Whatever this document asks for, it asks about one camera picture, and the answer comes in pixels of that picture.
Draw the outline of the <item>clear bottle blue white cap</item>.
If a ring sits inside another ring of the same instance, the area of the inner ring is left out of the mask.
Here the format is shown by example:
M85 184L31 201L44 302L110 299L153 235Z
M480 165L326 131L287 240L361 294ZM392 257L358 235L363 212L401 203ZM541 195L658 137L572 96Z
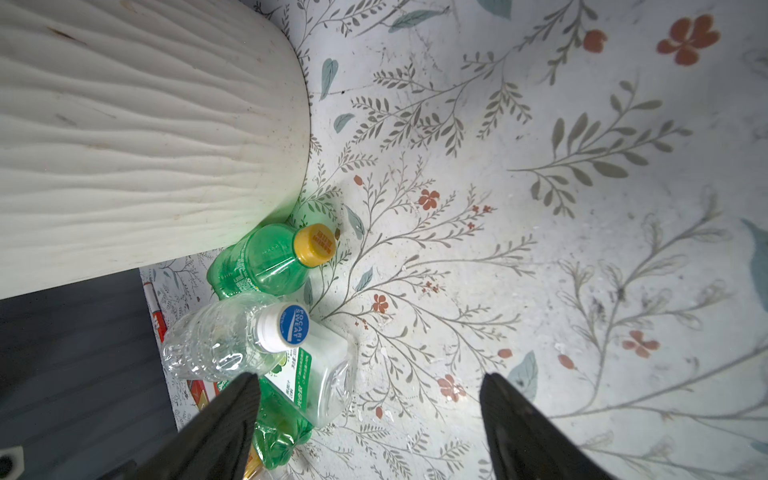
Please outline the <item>clear bottle blue white cap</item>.
M302 305L244 292L176 320L162 341L161 359L165 370L182 380L263 376L305 342L310 328Z

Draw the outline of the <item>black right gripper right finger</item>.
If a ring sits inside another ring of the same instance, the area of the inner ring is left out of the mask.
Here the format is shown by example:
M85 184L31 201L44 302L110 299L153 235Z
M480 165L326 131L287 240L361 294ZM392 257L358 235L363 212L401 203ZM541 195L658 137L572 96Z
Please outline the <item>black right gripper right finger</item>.
M480 407L498 479L609 479L554 424L498 373L484 376Z

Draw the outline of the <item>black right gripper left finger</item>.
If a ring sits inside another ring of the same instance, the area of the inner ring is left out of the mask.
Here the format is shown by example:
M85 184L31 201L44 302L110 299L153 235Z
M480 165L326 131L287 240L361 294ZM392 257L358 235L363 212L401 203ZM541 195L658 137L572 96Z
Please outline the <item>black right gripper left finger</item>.
M256 374L243 373L154 457L130 460L103 479L242 479L261 400Z

